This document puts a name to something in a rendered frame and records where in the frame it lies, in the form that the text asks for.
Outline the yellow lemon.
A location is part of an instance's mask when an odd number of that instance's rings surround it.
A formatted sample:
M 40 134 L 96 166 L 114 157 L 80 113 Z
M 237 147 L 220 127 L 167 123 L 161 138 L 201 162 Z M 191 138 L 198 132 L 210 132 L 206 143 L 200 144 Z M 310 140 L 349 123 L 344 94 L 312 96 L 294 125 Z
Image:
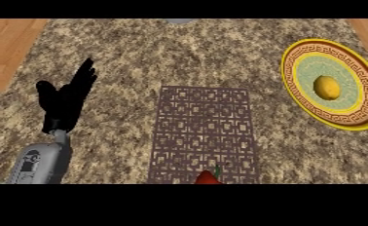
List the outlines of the yellow lemon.
M 315 94 L 325 100 L 336 100 L 342 94 L 337 80 L 331 76 L 319 76 L 313 82 Z

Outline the red pepper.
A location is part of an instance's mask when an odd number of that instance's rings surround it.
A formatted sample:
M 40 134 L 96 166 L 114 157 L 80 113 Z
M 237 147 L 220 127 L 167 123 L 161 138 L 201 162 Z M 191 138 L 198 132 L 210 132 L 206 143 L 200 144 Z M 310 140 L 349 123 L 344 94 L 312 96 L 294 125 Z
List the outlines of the red pepper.
M 220 166 L 214 167 L 214 171 L 204 170 L 195 178 L 195 184 L 220 184 Z

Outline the yellow patterned plate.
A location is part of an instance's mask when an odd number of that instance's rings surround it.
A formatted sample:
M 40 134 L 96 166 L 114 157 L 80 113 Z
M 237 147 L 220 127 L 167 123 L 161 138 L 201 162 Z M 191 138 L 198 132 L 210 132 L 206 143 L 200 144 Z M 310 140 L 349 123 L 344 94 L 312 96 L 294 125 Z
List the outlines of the yellow patterned plate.
M 281 72 L 294 102 L 318 121 L 342 130 L 368 130 L 368 60 L 349 47 L 325 39 L 299 40 L 284 52 Z M 340 84 L 336 100 L 315 94 L 319 76 Z

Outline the brown patterned placemat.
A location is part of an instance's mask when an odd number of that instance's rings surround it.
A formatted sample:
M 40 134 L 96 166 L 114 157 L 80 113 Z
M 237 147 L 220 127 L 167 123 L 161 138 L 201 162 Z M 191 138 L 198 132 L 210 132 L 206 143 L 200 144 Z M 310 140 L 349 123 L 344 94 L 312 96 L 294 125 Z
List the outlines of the brown patterned placemat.
M 225 184 L 259 182 L 248 91 L 164 86 L 148 181 L 188 184 L 206 170 Z

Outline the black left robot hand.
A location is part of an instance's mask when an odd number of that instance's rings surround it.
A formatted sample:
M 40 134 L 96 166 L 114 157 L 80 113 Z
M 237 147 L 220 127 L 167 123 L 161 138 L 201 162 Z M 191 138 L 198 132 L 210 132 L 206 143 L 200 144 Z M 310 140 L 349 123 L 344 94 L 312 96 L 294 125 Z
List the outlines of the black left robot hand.
M 55 130 L 70 132 L 78 122 L 78 115 L 83 103 L 98 78 L 93 60 L 89 58 L 74 75 L 70 84 L 56 89 L 47 81 L 36 83 L 39 93 L 39 104 L 44 110 L 44 120 L 41 131 L 52 133 Z

